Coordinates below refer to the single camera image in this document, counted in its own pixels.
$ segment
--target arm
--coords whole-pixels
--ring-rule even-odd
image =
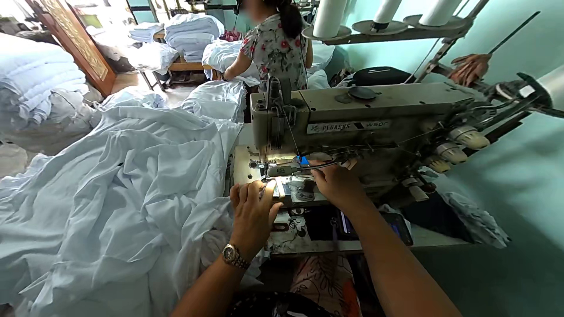
[[[358,178],[338,165],[321,171],[312,170],[315,182],[354,226],[386,316],[461,317],[437,282],[380,215]]]
[[[229,196],[235,219],[229,244],[236,246],[248,262],[266,244],[272,223],[282,206],[281,202],[272,205],[275,186],[274,181],[268,183],[261,199],[259,193],[265,185],[260,181],[241,187],[237,184],[231,188]],[[171,317],[225,316],[233,292],[244,274],[244,270],[225,263],[219,256],[180,299]]]
[[[232,80],[236,76],[243,74],[247,69],[249,69],[250,64],[252,63],[251,59],[248,58],[242,51],[239,51],[239,55],[237,59],[231,66],[225,70],[223,74],[223,78],[225,80]]]
[[[306,53],[306,68],[310,69],[314,62],[314,48],[311,44],[311,40],[307,40],[307,53]]]

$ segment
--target black hair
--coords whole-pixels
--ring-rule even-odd
[[[269,7],[276,7],[280,12],[282,30],[289,38],[296,38],[302,34],[302,15],[298,7],[292,4],[292,0],[264,0]]]

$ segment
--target carved wooden panel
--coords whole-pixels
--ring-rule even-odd
[[[102,59],[93,52],[86,43],[85,38],[80,34],[68,16],[68,11],[60,4],[58,0],[40,0],[45,10],[55,19],[57,24],[64,30],[70,40],[92,67],[94,72],[103,81],[108,74],[108,68],[104,65]]]

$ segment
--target floral dress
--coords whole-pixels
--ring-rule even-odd
[[[307,39],[301,34],[296,38],[287,37],[282,30],[280,14],[268,17],[250,30],[243,40],[241,52],[257,65],[261,81],[268,80],[268,74],[271,74],[290,78],[292,90],[307,88]]]

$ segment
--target gold watch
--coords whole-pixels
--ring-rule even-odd
[[[227,244],[221,254],[227,264],[242,268],[243,270],[248,269],[250,266],[250,263],[241,257],[239,249],[232,244]]]

